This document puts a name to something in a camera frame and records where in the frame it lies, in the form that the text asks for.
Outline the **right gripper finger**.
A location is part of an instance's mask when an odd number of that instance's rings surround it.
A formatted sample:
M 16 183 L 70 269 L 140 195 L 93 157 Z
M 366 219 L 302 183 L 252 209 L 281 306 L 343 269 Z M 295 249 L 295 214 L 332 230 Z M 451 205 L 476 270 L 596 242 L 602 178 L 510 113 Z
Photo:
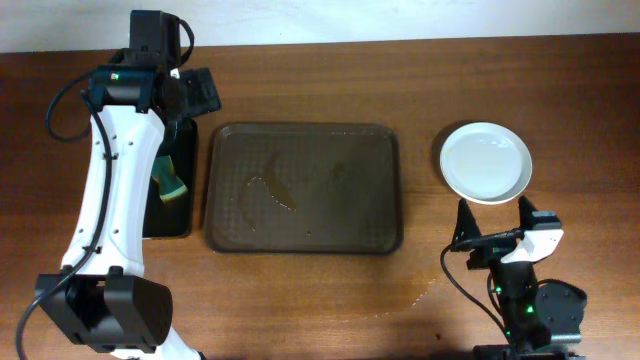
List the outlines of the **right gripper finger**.
M 453 233 L 452 244 L 463 245 L 464 243 L 481 237 L 482 234 L 465 199 L 458 202 L 457 220 Z
M 537 209 L 526 196 L 518 199 L 519 219 L 521 229 L 533 229 L 537 222 Z

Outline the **pale green plate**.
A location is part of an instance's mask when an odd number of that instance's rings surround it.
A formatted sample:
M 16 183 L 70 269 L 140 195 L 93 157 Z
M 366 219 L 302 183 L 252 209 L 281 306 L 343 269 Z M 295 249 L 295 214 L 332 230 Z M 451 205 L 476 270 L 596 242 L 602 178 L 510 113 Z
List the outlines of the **pale green plate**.
M 533 176 L 533 159 L 525 142 L 495 123 L 473 122 L 457 128 L 444 140 L 438 160 L 449 188 L 482 205 L 515 199 Z

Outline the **green yellow sponge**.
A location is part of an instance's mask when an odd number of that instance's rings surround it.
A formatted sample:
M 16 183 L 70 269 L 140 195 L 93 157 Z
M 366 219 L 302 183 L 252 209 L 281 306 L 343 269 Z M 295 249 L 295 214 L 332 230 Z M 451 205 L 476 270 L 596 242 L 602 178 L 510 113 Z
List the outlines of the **green yellow sponge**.
M 159 198 L 163 203 L 173 201 L 188 193 L 184 181 L 177 175 L 170 155 L 154 160 L 151 178 L 158 186 Z

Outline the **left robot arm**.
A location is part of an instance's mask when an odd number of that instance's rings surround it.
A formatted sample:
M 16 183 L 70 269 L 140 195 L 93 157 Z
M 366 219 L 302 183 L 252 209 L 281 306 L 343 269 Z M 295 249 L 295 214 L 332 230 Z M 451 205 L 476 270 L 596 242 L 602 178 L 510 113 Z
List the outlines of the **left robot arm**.
M 105 65 L 87 74 L 89 169 L 75 234 L 58 272 L 36 280 L 42 309 L 74 345 L 118 359 L 201 359 L 172 325 L 170 289 L 144 276 L 143 227 L 169 123 L 221 106 L 207 68 Z

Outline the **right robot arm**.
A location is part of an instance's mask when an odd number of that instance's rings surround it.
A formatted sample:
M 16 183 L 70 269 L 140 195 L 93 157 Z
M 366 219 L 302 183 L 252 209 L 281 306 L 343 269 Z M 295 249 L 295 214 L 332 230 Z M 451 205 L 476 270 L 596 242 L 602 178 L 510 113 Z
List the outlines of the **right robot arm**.
M 441 252 L 440 265 L 467 299 L 496 323 L 503 345 L 476 345 L 474 359 L 577 359 L 569 350 L 582 340 L 580 325 L 588 303 L 586 292 L 561 280 L 538 279 L 534 265 L 548 258 L 564 235 L 552 211 L 541 211 L 522 196 L 520 225 L 483 234 L 464 199 L 458 202 L 452 241 Z M 493 310 L 470 295 L 453 278 L 445 262 L 450 252 L 467 252 L 469 270 L 487 270 L 487 292 Z

